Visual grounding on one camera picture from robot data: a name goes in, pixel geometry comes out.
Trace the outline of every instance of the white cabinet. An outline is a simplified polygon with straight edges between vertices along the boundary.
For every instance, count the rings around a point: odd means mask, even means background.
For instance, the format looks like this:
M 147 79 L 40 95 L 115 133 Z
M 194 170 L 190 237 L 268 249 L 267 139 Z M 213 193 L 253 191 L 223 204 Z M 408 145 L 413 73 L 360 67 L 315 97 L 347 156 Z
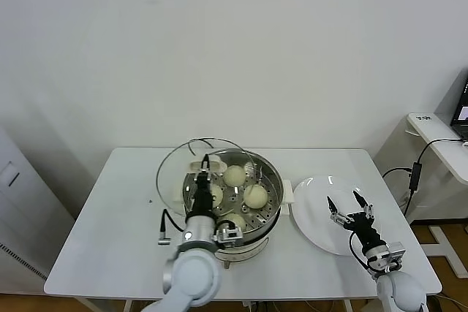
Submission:
M 0 293 L 43 294 L 74 223 L 0 129 Z

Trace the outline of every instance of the white shelf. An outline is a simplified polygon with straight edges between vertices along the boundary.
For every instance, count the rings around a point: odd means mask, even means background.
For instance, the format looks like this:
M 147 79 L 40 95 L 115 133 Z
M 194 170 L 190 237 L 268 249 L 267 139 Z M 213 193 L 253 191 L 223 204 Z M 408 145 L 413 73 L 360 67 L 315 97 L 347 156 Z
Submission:
M 448 125 L 449 115 L 410 113 L 407 120 L 425 142 L 460 138 Z M 460 183 L 468 184 L 468 147 L 459 142 L 435 142 L 430 148 Z

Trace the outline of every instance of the white plate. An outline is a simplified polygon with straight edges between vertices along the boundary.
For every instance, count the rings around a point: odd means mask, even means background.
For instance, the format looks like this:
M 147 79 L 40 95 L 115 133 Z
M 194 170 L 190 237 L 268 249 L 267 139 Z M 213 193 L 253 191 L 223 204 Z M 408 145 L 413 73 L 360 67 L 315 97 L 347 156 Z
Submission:
M 327 196 L 345 215 L 361 212 L 363 209 L 356 201 L 353 190 L 371 204 L 367 194 L 358 185 L 333 175 L 307 178 L 294 189 L 291 209 L 299 229 L 315 245 L 335 255 L 352 255 L 349 247 L 351 232 L 330 219 Z M 378 216 L 373 227 L 380 232 Z M 352 247 L 357 254 L 361 252 L 362 245 L 356 236 L 352 239 Z

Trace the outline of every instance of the white table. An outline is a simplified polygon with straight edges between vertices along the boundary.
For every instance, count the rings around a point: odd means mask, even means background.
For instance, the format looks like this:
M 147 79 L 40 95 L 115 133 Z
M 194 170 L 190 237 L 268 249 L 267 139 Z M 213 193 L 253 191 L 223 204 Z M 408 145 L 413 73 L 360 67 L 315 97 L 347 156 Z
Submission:
M 407 120 L 425 142 L 435 139 L 459 139 L 460 136 L 450 127 L 450 117 L 434 113 L 410 113 Z M 460 183 L 468 184 L 467 147 L 462 146 L 460 142 L 435 142 L 430 148 Z
M 251 150 L 271 161 L 293 186 L 311 175 L 338 175 L 360 185 L 380 210 L 383 238 L 401 241 L 407 249 L 403 271 L 418 279 L 428 294 L 441 291 L 439 279 L 367 152 Z M 155 174 L 168 152 L 159 148 L 112 152 L 49 275 L 46 293 L 79 297 L 91 304 L 93 300 L 83 298 L 163 297 L 162 267 L 175 244 L 157 245 L 163 206 L 156 194 Z M 172 228 L 169 231 L 171 237 L 177 235 Z M 295 228 L 292 216 L 280 216 L 259 255 L 222 271 L 222 287 L 215 300 L 376 296 L 375 282 L 355 259 L 316 247 Z
M 410 113 L 407 117 L 408 122 L 415 129 L 415 132 L 424 139 L 425 142 L 431 142 L 435 139 L 458 139 L 460 138 L 450 127 L 450 115 L 436 115 L 433 113 Z M 462 146 L 460 142 L 435 142 L 431 144 L 432 150 L 439 157 L 440 161 L 449 169 L 455 179 L 468 184 L 468 147 Z M 421 211 L 427 207 L 436 207 L 438 204 L 447 201 L 446 183 L 432 182 L 431 191 L 420 201 L 418 207 L 415 207 L 408 213 L 408 220 L 411 221 L 418 217 Z M 424 252 L 427 256 L 445 256 L 453 272 L 458 278 L 468 278 L 468 271 L 463 266 L 460 258 L 456 254 L 452 245 L 448 241 L 442 229 L 438 226 L 430 226 L 432 235 L 437 244 L 425 244 Z

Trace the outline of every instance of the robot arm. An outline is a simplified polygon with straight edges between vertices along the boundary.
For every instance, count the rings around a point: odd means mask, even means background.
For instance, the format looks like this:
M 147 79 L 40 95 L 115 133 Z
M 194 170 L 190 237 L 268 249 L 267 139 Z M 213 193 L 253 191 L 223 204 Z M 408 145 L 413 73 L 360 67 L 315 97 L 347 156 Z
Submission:
M 372 228 L 374 214 L 372 205 L 356 191 L 353 192 L 356 201 L 363 208 L 362 212 L 344 215 L 338 211 L 333 201 L 328 197 L 328 207 L 331 219 L 356 234 L 363 248 L 362 253 L 367 263 L 362 262 L 352 250 L 355 258 L 377 282 L 377 296 L 382 301 L 385 312 L 419 312 L 427 311 L 426 294 L 423 287 L 411 275 L 400 272 L 404 248 L 401 243 L 387 244 L 380 234 Z
M 195 177 L 197 190 L 192 211 L 186 216 L 182 243 L 173 259 L 166 262 L 163 274 L 164 298 L 143 312 L 187 311 L 209 303 L 221 285 L 221 273 L 214 252 L 220 245 L 235 245 L 242 231 L 231 222 L 229 228 L 215 233 L 216 216 L 212 211 L 210 159 L 205 155 Z M 168 245 L 164 238 L 160 245 Z

